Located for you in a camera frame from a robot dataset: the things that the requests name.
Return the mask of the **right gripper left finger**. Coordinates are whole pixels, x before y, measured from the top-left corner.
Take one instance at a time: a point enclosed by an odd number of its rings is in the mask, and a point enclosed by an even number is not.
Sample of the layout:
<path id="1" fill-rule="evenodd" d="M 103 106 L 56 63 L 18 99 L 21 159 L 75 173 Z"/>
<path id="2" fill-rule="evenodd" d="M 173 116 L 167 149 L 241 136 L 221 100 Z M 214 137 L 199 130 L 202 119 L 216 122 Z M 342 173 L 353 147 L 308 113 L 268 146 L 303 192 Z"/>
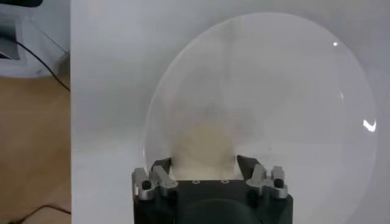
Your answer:
<path id="1" fill-rule="evenodd" d="M 149 174 L 144 168 L 132 172 L 132 195 L 136 200 L 153 200 L 158 194 L 168 197 L 174 192 L 179 182 L 169 176 L 171 158 L 156 160 Z"/>

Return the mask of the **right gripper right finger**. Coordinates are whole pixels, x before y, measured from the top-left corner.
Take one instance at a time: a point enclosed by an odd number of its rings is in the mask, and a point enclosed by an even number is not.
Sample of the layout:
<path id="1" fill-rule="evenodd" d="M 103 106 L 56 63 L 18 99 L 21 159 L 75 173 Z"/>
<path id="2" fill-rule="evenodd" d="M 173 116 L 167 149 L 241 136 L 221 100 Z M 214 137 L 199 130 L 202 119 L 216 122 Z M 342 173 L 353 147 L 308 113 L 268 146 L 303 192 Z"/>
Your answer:
<path id="1" fill-rule="evenodd" d="M 274 166 L 268 175 L 266 168 L 255 158 L 237 155 L 236 160 L 245 183 L 258 195 L 269 193 L 273 198 L 288 197 L 282 166 Z"/>

